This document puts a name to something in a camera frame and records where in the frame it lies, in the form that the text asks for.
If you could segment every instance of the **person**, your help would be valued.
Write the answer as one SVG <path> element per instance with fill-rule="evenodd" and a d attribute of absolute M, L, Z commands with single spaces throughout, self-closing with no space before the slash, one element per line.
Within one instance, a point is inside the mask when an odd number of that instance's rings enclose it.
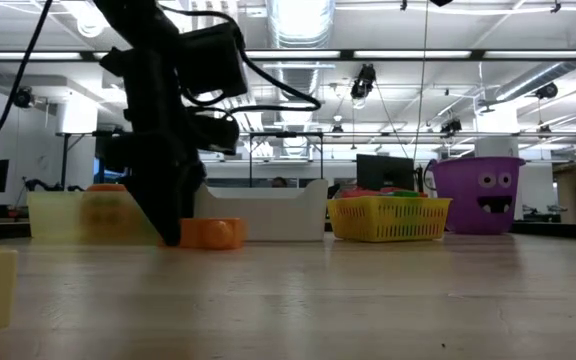
<path fill-rule="evenodd" d="M 272 179 L 270 183 L 272 187 L 288 187 L 288 181 L 282 178 L 281 176 L 277 176 L 276 178 Z"/>

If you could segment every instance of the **table surface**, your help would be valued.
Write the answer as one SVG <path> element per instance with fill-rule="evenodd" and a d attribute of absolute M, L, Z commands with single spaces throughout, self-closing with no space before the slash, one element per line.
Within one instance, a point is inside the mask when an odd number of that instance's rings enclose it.
<path fill-rule="evenodd" d="M 572 359 L 576 241 L 19 251 L 0 359 Z"/>

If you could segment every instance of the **translucent yellow bin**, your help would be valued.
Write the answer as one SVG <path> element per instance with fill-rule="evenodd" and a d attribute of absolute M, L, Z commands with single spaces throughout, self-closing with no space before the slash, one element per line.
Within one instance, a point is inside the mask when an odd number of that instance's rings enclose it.
<path fill-rule="evenodd" d="M 369 242 L 443 236 L 451 199 L 364 196 L 328 200 L 335 236 Z"/>
<path fill-rule="evenodd" d="M 127 191 L 31 192 L 34 243 L 156 245 L 159 234 Z"/>

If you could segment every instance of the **yellow basket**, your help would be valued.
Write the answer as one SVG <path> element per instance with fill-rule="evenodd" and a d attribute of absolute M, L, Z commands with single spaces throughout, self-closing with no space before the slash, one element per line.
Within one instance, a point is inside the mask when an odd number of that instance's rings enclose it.
<path fill-rule="evenodd" d="M 335 236 L 370 242 L 441 238 L 451 199 L 363 196 L 328 200 Z"/>

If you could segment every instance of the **cartoon face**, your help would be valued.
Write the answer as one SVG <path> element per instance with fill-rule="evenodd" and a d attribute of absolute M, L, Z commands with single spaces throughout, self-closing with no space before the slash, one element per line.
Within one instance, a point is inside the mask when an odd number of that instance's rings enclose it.
<path fill-rule="evenodd" d="M 477 204 L 490 214 L 504 214 L 513 206 L 515 179 L 505 171 L 482 171 L 477 177 Z"/>

